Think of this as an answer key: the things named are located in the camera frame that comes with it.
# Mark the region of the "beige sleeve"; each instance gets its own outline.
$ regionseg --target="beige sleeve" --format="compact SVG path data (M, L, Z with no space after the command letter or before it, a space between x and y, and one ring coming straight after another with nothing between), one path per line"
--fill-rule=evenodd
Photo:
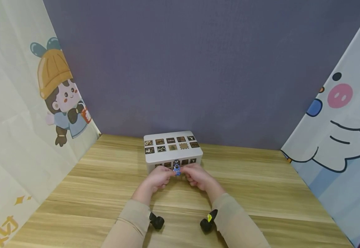
M129 200L101 248L141 248L150 223L150 208Z
M214 222L229 248L270 247L257 225L229 194L217 198L212 209L217 209Z

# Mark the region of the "white backdrop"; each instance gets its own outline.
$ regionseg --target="white backdrop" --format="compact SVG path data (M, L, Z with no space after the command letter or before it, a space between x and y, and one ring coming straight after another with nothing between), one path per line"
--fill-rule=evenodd
M42 0L0 0L0 247L98 138L55 37Z

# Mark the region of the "gray wall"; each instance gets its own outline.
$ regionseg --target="gray wall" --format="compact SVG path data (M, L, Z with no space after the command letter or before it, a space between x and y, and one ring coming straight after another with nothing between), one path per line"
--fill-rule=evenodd
M360 26L360 0L44 0L102 133L279 149Z

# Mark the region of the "wood grain surface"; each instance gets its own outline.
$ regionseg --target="wood grain surface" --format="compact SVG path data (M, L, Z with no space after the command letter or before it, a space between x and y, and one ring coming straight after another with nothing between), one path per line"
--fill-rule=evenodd
M201 144L202 166L250 214L273 248L350 248L280 151ZM102 135L7 248L98 248L126 201L146 177L143 140ZM173 178L151 209L165 219L143 247L226 247L216 231L203 234L206 193Z

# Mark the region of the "black eye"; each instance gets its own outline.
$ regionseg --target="black eye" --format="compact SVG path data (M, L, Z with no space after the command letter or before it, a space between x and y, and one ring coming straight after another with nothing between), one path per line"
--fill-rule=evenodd
M337 72L337 73L333 74L333 76L332 76L332 79L334 81L339 81L340 78L341 78L341 73L340 72Z

